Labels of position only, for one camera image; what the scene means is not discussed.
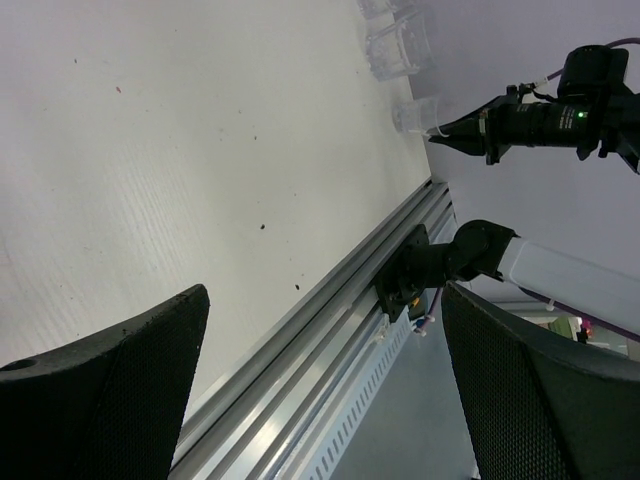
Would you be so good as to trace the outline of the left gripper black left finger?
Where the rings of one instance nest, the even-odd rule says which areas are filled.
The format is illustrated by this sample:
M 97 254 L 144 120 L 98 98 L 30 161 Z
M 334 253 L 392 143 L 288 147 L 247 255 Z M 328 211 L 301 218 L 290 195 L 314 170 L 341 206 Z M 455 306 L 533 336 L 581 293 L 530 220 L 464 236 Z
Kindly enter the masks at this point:
M 4 479 L 165 479 L 210 300 L 197 284 L 1 369 Z

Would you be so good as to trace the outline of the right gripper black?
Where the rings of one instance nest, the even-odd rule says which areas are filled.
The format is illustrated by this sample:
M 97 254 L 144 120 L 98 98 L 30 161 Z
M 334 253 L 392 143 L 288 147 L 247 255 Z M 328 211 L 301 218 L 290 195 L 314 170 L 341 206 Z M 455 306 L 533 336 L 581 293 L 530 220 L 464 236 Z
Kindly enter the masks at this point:
M 484 156 L 487 165 L 500 162 L 512 146 L 530 146 L 527 138 L 528 106 L 523 98 L 527 84 L 509 85 L 506 93 L 495 97 L 461 118 L 440 125 L 430 143 L 447 146 L 469 156 Z M 472 135 L 482 135 L 482 140 Z

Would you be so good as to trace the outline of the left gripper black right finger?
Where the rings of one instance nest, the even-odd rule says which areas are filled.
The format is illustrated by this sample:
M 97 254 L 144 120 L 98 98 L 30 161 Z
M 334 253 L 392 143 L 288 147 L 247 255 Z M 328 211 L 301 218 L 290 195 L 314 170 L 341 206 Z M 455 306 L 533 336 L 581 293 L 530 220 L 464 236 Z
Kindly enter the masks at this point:
M 442 321 L 481 478 L 638 478 L 637 362 L 455 283 Z

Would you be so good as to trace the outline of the clear glass cup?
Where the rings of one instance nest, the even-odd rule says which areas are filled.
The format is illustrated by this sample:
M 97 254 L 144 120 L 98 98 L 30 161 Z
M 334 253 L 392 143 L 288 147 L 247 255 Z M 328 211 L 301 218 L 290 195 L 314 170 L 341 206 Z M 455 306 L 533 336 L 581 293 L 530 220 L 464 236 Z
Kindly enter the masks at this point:
M 439 98 L 428 96 L 398 104 L 392 109 L 392 121 L 399 133 L 426 137 L 447 137 L 439 120 Z
M 423 11 L 414 11 L 369 34 L 365 52 L 370 71 L 380 82 L 415 75 L 435 64 Z

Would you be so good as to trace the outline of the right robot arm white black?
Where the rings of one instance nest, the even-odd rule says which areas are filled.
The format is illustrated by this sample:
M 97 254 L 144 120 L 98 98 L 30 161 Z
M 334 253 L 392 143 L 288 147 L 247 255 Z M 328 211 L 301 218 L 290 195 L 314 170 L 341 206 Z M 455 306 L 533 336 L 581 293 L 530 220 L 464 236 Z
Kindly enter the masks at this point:
M 505 94 L 453 122 L 427 132 L 430 142 L 487 165 L 500 162 L 512 147 L 575 150 L 579 160 L 592 153 L 619 156 L 639 171 L 639 96 L 625 84 L 628 46 L 638 38 L 571 51 L 554 97 L 537 84 L 510 85 Z M 630 338 L 639 337 L 639 281 L 520 237 L 486 220 L 461 226 L 448 243 L 431 244 L 412 233 L 380 271 L 378 295 L 391 307 L 407 305 L 426 288 L 486 276 L 573 312 L 590 316 Z

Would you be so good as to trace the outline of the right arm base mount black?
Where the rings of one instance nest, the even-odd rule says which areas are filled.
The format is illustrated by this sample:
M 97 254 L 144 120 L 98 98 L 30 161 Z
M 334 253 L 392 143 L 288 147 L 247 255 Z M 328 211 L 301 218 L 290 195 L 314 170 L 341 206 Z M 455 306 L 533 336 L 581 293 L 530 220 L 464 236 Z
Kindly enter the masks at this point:
M 433 268 L 435 259 L 426 226 L 419 224 L 375 275 L 373 285 L 378 303 L 391 324 L 426 288 L 428 271 Z

